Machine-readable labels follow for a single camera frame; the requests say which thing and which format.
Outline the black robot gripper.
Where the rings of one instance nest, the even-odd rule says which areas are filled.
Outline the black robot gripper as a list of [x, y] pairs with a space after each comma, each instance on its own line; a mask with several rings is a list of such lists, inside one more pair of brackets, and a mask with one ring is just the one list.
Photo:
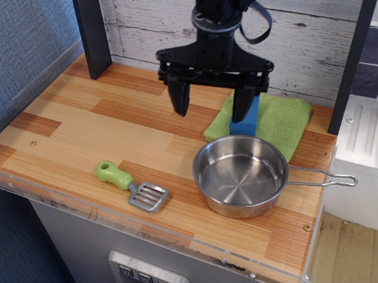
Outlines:
[[185, 116], [190, 85], [236, 89], [232, 121], [245, 119], [257, 93], [266, 92], [274, 64], [241, 49], [232, 34], [208, 35], [199, 32], [194, 43], [160, 49], [159, 79], [168, 86], [173, 109]]

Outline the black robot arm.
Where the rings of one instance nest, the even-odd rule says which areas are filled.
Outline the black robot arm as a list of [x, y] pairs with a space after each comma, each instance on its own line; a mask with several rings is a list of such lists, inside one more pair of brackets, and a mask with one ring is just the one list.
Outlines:
[[268, 24], [272, 17], [257, 0], [196, 0], [192, 22], [197, 38], [192, 44], [161, 49], [158, 77], [168, 87], [173, 109], [187, 114], [190, 86], [198, 84], [234, 90], [232, 120], [245, 119], [254, 98], [268, 91], [274, 64], [240, 48], [234, 40], [243, 13], [253, 8]]

